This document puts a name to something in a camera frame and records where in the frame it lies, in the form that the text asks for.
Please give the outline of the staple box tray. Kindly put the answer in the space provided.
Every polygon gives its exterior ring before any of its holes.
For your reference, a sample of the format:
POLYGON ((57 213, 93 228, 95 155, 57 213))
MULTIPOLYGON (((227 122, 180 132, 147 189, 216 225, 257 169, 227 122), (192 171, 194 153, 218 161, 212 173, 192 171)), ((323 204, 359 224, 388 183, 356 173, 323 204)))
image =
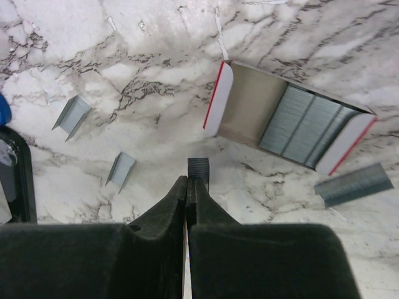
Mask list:
POLYGON ((331 175, 376 120, 356 102, 224 60, 203 129, 331 175))

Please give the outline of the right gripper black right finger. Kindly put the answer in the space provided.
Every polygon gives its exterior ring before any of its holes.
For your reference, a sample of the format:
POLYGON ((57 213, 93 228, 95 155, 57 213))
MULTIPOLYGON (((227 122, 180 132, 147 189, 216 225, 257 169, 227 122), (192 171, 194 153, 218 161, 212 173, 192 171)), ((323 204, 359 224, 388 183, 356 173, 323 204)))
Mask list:
POLYGON ((200 178, 186 220, 194 298, 359 298, 340 239, 320 224, 240 224, 200 178))

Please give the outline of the staple strip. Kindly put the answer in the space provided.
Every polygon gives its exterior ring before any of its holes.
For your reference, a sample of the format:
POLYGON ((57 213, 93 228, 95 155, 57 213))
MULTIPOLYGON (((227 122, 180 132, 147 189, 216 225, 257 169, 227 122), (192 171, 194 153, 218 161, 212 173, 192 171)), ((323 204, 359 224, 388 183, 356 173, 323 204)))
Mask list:
POLYGON ((70 140, 79 130, 91 110, 91 106, 79 95, 70 98, 61 111, 52 130, 62 128, 68 133, 66 141, 70 140))
POLYGON ((323 200, 325 207, 371 196, 393 189, 393 184, 380 163, 356 169, 314 186, 314 192, 323 200))
POLYGON ((114 159, 105 186, 109 182, 113 182, 118 186, 118 194, 120 194, 136 162, 135 158, 121 151, 114 159))
POLYGON ((209 190, 209 158, 188 158, 188 178, 200 178, 209 190))

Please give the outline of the black stapler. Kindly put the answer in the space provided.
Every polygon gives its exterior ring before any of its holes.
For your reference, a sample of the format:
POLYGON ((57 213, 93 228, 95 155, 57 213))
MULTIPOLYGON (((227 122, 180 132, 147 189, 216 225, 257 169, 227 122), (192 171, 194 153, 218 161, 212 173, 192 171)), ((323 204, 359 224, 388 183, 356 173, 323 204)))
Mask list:
POLYGON ((1 185, 11 222, 37 223, 31 151, 16 131, 1 127, 1 185))

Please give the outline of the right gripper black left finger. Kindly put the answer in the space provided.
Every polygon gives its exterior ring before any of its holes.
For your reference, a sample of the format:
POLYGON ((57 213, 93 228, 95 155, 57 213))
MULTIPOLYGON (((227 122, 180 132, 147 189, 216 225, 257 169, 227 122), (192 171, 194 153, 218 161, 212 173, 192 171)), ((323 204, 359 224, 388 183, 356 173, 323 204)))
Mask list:
POLYGON ((181 298, 188 180, 129 224, 1 227, 2 298, 181 298))

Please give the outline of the blue stapler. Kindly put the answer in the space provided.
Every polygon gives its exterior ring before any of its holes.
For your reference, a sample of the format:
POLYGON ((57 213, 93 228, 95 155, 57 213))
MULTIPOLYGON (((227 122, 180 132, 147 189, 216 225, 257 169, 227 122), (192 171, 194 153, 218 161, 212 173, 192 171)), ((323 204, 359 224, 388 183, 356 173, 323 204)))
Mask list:
POLYGON ((0 93, 0 126, 7 125, 12 120, 10 106, 3 94, 0 93))

